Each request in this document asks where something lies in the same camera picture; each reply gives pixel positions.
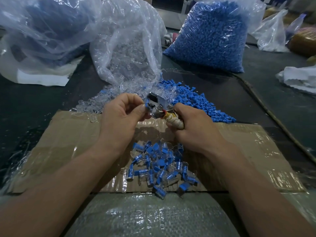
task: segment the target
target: hand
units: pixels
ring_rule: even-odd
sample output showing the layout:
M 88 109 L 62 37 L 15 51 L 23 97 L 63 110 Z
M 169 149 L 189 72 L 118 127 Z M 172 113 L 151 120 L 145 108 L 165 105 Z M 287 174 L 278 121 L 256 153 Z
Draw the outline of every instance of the hand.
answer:
M 167 123 L 177 140 L 189 150 L 205 156 L 220 155 L 228 146 L 212 119 L 203 111 L 188 105 L 177 103 L 174 110 L 184 121 L 184 130 L 178 130 Z
M 144 102 L 138 95 L 118 95 L 103 108 L 98 145 L 119 157 L 132 140 L 137 122 L 149 118 Z

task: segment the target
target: tool handle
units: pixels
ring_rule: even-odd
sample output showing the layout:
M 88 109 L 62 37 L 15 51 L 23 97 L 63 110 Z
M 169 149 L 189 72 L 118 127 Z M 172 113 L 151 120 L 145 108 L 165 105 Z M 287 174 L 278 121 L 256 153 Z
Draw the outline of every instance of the tool handle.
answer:
M 176 113 L 169 113 L 166 112 L 165 116 L 163 117 L 167 122 L 172 124 L 172 126 L 183 130 L 184 129 L 184 123 L 182 120 L 179 119 L 178 115 Z

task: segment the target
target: person's left hand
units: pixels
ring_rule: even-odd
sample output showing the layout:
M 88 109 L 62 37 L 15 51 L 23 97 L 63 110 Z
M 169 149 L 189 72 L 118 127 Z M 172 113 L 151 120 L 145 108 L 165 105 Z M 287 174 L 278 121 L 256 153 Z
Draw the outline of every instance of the person's left hand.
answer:
M 137 122 L 150 117 L 138 95 L 118 95 L 103 108 L 99 146 L 115 157 L 120 156 L 132 140 Z

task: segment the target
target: cardboard box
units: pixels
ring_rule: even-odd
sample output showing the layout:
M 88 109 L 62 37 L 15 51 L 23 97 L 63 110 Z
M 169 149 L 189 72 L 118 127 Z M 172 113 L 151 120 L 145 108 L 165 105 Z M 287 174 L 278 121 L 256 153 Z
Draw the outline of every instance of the cardboard box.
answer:
M 36 147 L 31 151 L 20 172 L 13 178 L 9 192 L 21 193 L 34 185 L 43 182 L 58 168 L 86 151 L 96 142 L 101 115 L 97 122 L 89 120 L 89 114 L 71 111 L 57 112 Z M 259 125 L 216 123 L 219 131 L 228 141 L 235 143 L 247 159 L 280 191 L 305 191 L 278 147 Z M 174 135 L 162 119 L 149 119 L 137 124 L 135 135 L 124 154 L 117 159 L 105 173 L 99 183 L 101 192 L 148 192 L 147 183 L 139 184 L 138 179 L 126 181 L 127 168 L 131 164 L 130 151 L 132 143 L 151 140 L 176 144 Z M 224 191 L 225 183 L 204 156 L 185 150 L 184 161 L 189 170 L 201 181 L 190 191 Z M 176 191 L 181 181 L 169 187 L 167 191 Z

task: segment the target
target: metal crimping tool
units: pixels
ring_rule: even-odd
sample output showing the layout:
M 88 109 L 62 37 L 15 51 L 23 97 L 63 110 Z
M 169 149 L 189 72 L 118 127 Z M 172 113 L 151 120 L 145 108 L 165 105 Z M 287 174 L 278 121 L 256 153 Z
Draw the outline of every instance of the metal crimping tool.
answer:
M 164 98 L 150 92 L 144 98 L 144 103 L 147 111 L 153 118 L 165 119 L 174 127 L 180 130 L 184 129 L 183 121 L 179 119 L 178 114 L 173 110 L 173 105 L 169 104 Z

